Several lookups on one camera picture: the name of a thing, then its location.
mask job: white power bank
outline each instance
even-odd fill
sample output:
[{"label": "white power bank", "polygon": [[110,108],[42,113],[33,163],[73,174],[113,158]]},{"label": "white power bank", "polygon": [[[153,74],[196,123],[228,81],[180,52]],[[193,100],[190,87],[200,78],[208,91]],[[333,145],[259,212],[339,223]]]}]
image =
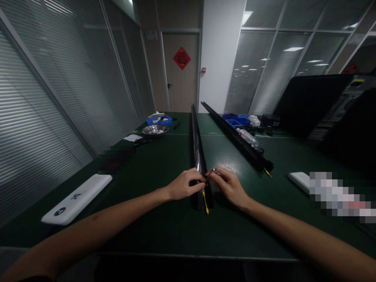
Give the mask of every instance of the white power bank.
[{"label": "white power bank", "polygon": [[309,176],[304,172],[292,172],[289,178],[309,195]]},{"label": "white power bank", "polygon": [[46,213],[42,217],[42,222],[58,225],[71,223],[111,180],[111,175],[94,174]]}]

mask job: blue plastic bin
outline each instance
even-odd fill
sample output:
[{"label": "blue plastic bin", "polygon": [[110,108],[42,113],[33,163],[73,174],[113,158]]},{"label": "blue plastic bin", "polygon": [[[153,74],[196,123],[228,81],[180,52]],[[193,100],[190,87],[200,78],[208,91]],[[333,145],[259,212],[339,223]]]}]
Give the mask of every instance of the blue plastic bin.
[{"label": "blue plastic bin", "polygon": [[248,118],[249,118],[249,115],[241,114],[240,116],[238,116],[238,118],[245,118],[245,119],[248,119]]},{"label": "blue plastic bin", "polygon": [[223,119],[234,119],[234,118],[237,118],[238,116],[236,114],[233,114],[233,113],[228,113],[228,114],[223,114],[222,118]]},{"label": "blue plastic bin", "polygon": [[239,118],[239,117],[237,117],[234,120],[236,120],[238,123],[240,123],[242,125],[250,125],[251,124],[251,122],[248,119],[246,119],[246,118]]},{"label": "blue plastic bin", "polygon": [[228,122],[234,129],[236,129],[237,127],[241,127],[242,126],[241,123],[237,122],[234,119],[226,119],[226,122]]},{"label": "blue plastic bin", "polygon": [[156,125],[156,124],[163,124],[163,125],[167,125],[167,126],[171,126],[172,125],[172,118],[170,118],[169,116],[166,116],[164,115],[165,118],[167,118],[168,120],[166,121],[159,121],[157,123],[153,123],[153,120],[156,120],[158,119],[159,117],[151,117],[150,119],[146,119],[146,122],[148,124],[148,126],[150,125]]}]

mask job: wall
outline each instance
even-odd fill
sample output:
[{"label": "wall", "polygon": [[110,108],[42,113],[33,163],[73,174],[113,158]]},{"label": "wall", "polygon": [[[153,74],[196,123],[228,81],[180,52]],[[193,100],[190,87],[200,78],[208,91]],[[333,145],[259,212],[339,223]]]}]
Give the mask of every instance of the wall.
[{"label": "wall", "polygon": [[[224,110],[246,0],[204,0],[200,101],[217,113]],[[200,104],[199,113],[207,112]]]},{"label": "wall", "polygon": [[[160,28],[201,28],[202,0],[133,0],[133,2],[137,6],[143,30],[155,105],[158,111],[164,112],[167,111],[167,97],[157,9]],[[157,30],[158,39],[148,40],[147,29]]]},{"label": "wall", "polygon": [[165,78],[163,76],[161,45],[158,40],[148,40],[146,38],[146,29],[158,30],[157,11],[155,2],[151,0],[137,0],[137,7],[140,16],[142,33],[148,58],[150,78],[152,81],[155,106],[157,111],[167,111],[167,98]]}]

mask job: forearm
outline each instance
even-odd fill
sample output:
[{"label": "forearm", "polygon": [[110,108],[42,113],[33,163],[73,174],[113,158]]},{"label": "forearm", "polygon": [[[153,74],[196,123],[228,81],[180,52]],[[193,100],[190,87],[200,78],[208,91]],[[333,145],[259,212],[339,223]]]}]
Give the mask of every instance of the forearm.
[{"label": "forearm", "polygon": [[5,273],[2,281],[19,280],[31,275],[56,278],[137,218],[168,200],[169,195],[163,189],[158,189],[99,211],[33,247]]},{"label": "forearm", "polygon": [[338,277],[376,281],[376,261],[349,244],[252,199],[242,209]]}]

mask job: long black rail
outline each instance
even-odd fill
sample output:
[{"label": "long black rail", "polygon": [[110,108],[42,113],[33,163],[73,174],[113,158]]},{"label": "long black rail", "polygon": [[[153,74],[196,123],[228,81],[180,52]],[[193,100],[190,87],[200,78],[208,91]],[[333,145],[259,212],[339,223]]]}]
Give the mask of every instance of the long black rail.
[{"label": "long black rail", "polygon": [[201,102],[204,108],[209,112],[214,121],[221,127],[224,133],[234,139],[235,144],[241,149],[245,156],[250,160],[250,162],[255,166],[255,168],[263,172],[264,169],[267,171],[272,171],[274,164],[271,161],[267,161],[259,152],[257,152],[250,144],[247,143],[239,133],[229,125],[219,114],[215,112],[208,104]]},{"label": "long black rail", "polygon": [[[193,104],[191,106],[191,111],[192,111],[193,150],[194,150],[194,156],[195,156],[195,167],[197,168],[199,173],[201,173],[201,175],[204,178],[206,178],[205,173],[208,170],[206,169],[206,161],[204,157],[204,149],[202,148],[200,129],[199,129],[199,124],[197,122],[197,116],[196,116],[196,109]],[[192,181],[192,185],[195,185],[197,183],[198,181]],[[205,198],[206,198],[206,203],[208,205],[208,208],[212,209],[214,207],[214,201],[213,201],[213,193],[210,187],[210,183],[208,183],[205,188]],[[205,210],[205,202],[204,202],[201,191],[192,195],[192,201],[193,201],[193,206],[197,210]]]}]

